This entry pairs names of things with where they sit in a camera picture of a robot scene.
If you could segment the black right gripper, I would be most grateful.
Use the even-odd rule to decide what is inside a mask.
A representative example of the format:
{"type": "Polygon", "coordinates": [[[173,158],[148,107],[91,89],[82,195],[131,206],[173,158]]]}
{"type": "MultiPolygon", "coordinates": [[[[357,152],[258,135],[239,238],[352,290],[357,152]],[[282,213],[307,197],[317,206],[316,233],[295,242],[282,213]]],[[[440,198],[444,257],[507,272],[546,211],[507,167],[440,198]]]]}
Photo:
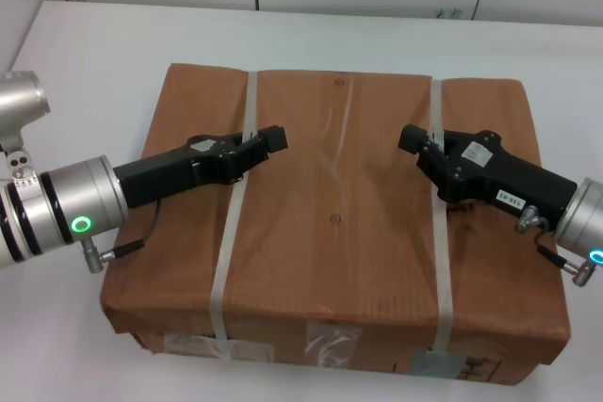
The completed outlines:
{"type": "Polygon", "coordinates": [[[429,134],[405,125],[398,147],[418,154],[416,166],[448,203],[477,200],[516,217],[528,206],[548,221],[553,230],[578,185],[560,175],[508,153],[500,135],[483,130],[476,134],[444,130],[429,134]]]}

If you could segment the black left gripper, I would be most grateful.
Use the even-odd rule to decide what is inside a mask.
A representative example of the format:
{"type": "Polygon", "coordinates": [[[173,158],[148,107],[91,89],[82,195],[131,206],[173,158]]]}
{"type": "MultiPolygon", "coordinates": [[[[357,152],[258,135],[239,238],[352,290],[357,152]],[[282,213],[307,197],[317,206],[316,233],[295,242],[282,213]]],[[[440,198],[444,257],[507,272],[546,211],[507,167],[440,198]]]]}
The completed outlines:
{"type": "Polygon", "coordinates": [[[287,148],[285,129],[272,125],[242,142],[241,135],[190,137],[173,150],[114,168],[129,208],[163,200],[201,185],[229,185],[287,148]]]}

